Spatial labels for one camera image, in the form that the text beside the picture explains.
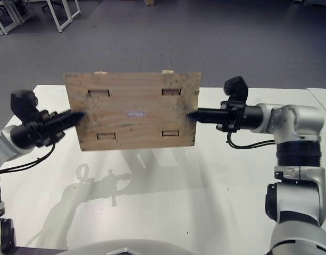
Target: wood grain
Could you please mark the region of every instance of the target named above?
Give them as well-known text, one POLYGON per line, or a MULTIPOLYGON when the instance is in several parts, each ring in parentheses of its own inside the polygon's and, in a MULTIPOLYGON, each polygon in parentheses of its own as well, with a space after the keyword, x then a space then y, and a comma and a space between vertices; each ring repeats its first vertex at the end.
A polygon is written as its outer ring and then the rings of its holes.
POLYGON ((81 150, 193 146, 200 73, 65 74, 81 150))

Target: white sticker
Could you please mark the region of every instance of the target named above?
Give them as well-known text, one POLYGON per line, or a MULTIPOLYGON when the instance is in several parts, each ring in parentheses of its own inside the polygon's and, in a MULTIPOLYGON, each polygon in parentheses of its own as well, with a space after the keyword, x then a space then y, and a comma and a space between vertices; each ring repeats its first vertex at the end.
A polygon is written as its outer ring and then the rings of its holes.
POLYGON ((144 112, 128 112, 129 117, 144 117, 144 112))

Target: white desk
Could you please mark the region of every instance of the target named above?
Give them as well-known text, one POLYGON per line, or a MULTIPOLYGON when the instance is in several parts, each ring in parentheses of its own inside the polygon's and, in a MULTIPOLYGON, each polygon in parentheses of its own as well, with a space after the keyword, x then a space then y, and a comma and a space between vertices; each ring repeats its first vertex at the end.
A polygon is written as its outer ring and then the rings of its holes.
MULTIPOLYGON (((35 93, 39 109, 69 108, 64 86, 37 86, 35 93)), ((222 89, 201 88, 199 106, 219 107, 226 99, 222 89)), ((250 89, 247 103, 321 107, 308 90, 250 89)), ((15 117, 9 122, 16 123, 15 117)), ((326 123, 322 136, 326 167, 326 123)), ((240 145, 270 138, 249 131, 233 135, 240 145)), ((72 249, 149 239, 195 254, 264 254, 274 226, 264 199, 275 181, 275 146, 234 150, 225 139, 215 125, 197 124, 194 147, 81 152, 71 129, 46 161, 1 176, 5 216, 14 220, 19 246, 72 249), (77 169, 88 171, 86 182, 77 179, 77 169)), ((3 168, 47 151, 35 149, 3 168)))
POLYGON ((308 89, 326 110, 326 89, 308 89))

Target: wooden board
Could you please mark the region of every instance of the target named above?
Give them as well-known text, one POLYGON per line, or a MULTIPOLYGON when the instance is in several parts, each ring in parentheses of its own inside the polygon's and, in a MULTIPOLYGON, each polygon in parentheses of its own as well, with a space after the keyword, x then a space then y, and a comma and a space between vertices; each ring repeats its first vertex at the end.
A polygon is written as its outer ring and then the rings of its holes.
POLYGON ((200 73, 65 74, 81 150, 193 146, 200 73))
POLYGON ((146 6, 153 6, 154 5, 154 0, 144 0, 146 6))

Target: black cable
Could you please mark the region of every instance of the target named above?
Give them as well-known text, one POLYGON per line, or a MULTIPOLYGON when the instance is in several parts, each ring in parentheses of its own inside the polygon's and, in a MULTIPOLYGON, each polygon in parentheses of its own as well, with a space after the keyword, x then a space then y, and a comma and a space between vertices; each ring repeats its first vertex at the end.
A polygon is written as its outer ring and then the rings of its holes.
POLYGON ((234 148, 234 149, 255 149, 255 148, 258 148, 258 147, 267 146, 267 145, 274 145, 275 144, 274 140, 266 140, 266 141, 262 141, 262 142, 257 142, 257 143, 245 145, 245 146, 239 146, 239 145, 234 144, 234 142, 232 142, 231 135, 232 135, 232 133, 227 134, 227 144, 231 148, 234 148))
POLYGON ((53 144, 51 150, 46 155, 44 155, 43 157, 38 158, 38 159, 36 159, 36 160, 34 160, 32 162, 29 162, 27 164, 23 164, 23 165, 20 165, 20 166, 14 166, 14 167, 2 169, 2 170, 0 170, 0 174, 14 173, 14 172, 19 172, 19 171, 30 169, 30 168, 32 168, 32 167, 40 164, 45 159, 47 159, 53 153, 54 149, 55 149, 55 144, 53 144))

